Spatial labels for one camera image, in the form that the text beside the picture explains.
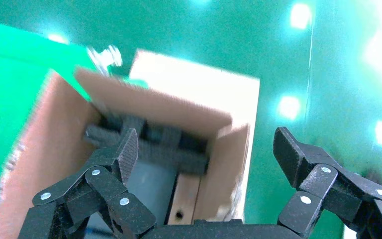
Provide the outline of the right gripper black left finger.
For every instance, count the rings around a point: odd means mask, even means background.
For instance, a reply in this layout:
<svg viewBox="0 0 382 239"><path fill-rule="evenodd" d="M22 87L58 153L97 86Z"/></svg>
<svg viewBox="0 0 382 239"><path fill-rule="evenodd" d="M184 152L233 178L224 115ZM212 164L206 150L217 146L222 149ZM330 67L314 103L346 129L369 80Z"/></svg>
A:
<svg viewBox="0 0 382 239"><path fill-rule="evenodd" d="M117 239L143 238L156 217L124 184L138 158L138 136L130 128L119 144L99 148L73 175L33 197L21 239L82 239L97 213Z"/></svg>

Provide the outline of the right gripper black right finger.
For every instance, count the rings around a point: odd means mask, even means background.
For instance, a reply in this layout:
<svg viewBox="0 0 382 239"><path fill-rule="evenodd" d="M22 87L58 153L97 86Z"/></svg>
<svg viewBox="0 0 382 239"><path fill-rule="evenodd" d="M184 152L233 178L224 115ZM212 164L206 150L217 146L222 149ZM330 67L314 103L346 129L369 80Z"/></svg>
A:
<svg viewBox="0 0 382 239"><path fill-rule="evenodd" d="M345 169L323 148L299 142L286 127L275 130L273 154L296 190L278 225L306 239L327 210L357 238L382 239L382 185Z"/></svg>

